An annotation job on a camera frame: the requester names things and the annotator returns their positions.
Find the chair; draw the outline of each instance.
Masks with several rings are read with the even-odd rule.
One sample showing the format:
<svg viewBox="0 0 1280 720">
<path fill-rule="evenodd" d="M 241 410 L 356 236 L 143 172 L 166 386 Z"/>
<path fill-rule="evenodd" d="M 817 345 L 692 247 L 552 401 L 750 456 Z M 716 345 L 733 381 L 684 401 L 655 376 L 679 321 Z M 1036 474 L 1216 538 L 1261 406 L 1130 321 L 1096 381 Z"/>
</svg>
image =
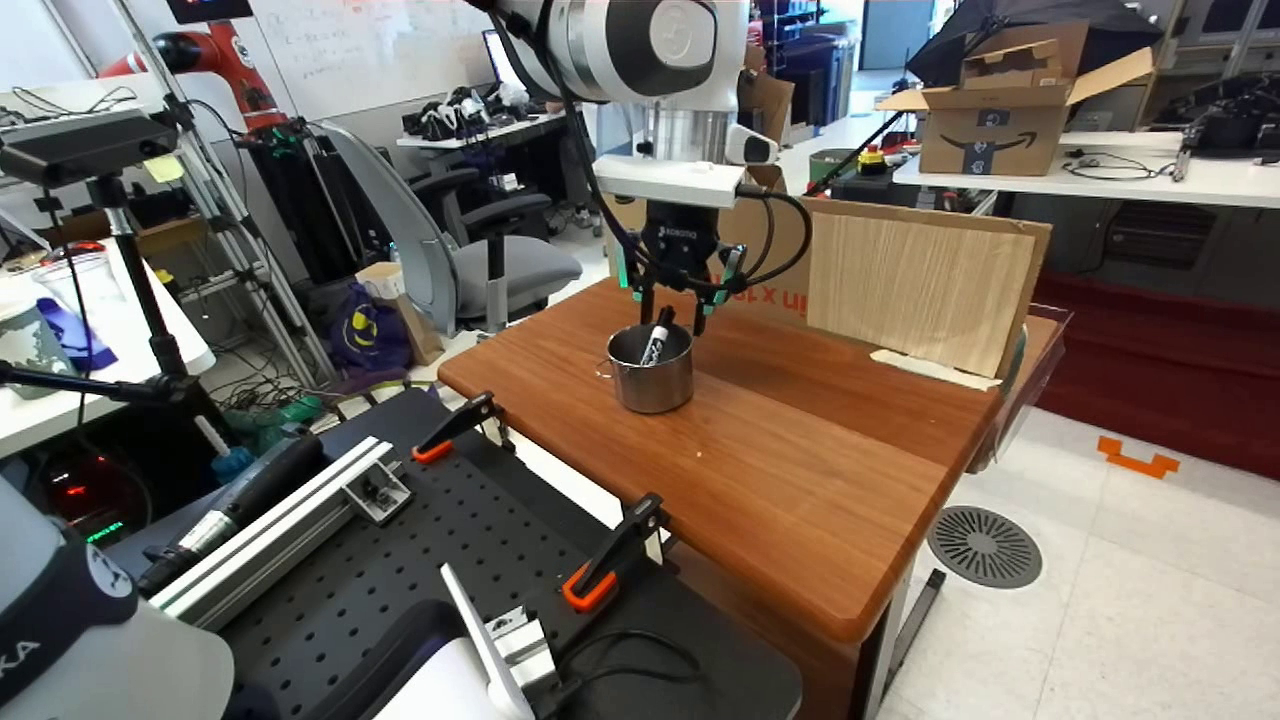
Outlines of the chair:
<svg viewBox="0 0 1280 720">
<path fill-rule="evenodd" d="M 578 265 L 544 241 L 504 232 L 490 232 L 485 244 L 450 241 L 370 146 L 324 121 L 313 131 L 349 165 L 353 183 L 393 236 L 406 299 L 422 310 L 443 335 L 474 321 L 498 328 L 506 310 L 513 315 L 534 312 L 555 287 L 578 278 Z"/>
</svg>

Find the wooden tabletop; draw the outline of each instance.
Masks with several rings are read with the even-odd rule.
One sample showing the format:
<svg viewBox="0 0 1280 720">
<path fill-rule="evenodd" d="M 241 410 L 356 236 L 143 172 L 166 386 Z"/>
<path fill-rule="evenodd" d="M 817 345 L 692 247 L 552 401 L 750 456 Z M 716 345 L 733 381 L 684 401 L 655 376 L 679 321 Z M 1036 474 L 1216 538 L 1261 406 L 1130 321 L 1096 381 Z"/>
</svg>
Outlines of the wooden tabletop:
<svg viewBox="0 0 1280 720">
<path fill-rule="evenodd" d="M 617 495 L 664 495 L 673 531 L 777 613 L 865 640 L 998 393 L 908 376 L 726 304 L 697 341 L 692 406 L 632 418 L 604 363 L 628 324 L 632 295 L 594 283 L 448 361 L 439 381 L 497 393 L 513 427 Z"/>
</svg>

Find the cardboard box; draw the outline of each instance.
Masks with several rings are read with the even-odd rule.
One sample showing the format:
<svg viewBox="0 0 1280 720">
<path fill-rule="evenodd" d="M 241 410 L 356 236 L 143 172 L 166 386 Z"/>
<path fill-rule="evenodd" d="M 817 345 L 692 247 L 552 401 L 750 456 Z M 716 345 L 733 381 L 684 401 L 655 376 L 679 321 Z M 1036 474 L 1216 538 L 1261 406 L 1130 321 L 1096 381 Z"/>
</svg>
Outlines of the cardboard box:
<svg viewBox="0 0 1280 720">
<path fill-rule="evenodd" d="M 1153 47 L 1077 78 L 1089 23 L 996 33 L 961 63 L 961 90 L 895 92 L 881 113 L 921 113 L 921 172 L 1044 177 L 1067 113 L 1155 72 Z"/>
</svg>

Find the clamp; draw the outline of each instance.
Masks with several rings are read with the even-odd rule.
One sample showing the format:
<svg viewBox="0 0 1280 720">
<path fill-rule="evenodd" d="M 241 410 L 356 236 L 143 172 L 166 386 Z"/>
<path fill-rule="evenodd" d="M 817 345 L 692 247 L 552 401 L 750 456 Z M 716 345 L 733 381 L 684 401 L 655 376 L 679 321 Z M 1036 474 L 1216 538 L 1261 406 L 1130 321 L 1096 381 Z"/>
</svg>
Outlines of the clamp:
<svg viewBox="0 0 1280 720">
<path fill-rule="evenodd" d="M 490 393 L 470 398 L 463 410 L 456 410 L 450 418 L 443 418 L 443 424 L 432 427 L 429 440 L 412 444 L 406 456 L 412 465 L 429 469 L 439 465 L 450 452 L 450 440 L 474 424 L 498 422 L 498 444 L 506 449 L 506 413 L 490 401 Z"/>
<path fill-rule="evenodd" d="M 638 505 L 628 510 L 628 515 L 610 529 L 610 538 L 604 540 L 604 549 L 578 564 L 565 584 L 558 584 L 558 602 L 578 613 L 578 616 L 594 616 L 598 607 L 610 603 L 610 598 L 621 593 L 621 574 L 628 564 L 628 549 L 638 540 L 643 553 L 664 564 L 659 555 L 659 529 L 664 529 L 664 499 L 659 495 L 638 495 Z"/>
</svg>

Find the floor drain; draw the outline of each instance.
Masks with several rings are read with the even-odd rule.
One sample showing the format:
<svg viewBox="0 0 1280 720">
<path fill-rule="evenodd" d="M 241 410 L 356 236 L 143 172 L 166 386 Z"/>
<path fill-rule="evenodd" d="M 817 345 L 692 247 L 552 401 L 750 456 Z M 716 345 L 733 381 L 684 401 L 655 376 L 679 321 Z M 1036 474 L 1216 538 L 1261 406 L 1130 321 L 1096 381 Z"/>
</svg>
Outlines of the floor drain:
<svg viewBox="0 0 1280 720">
<path fill-rule="evenodd" d="M 983 510 L 942 510 L 928 538 L 933 555 L 983 588 L 1022 588 L 1041 578 L 1036 540 Z"/>
</svg>

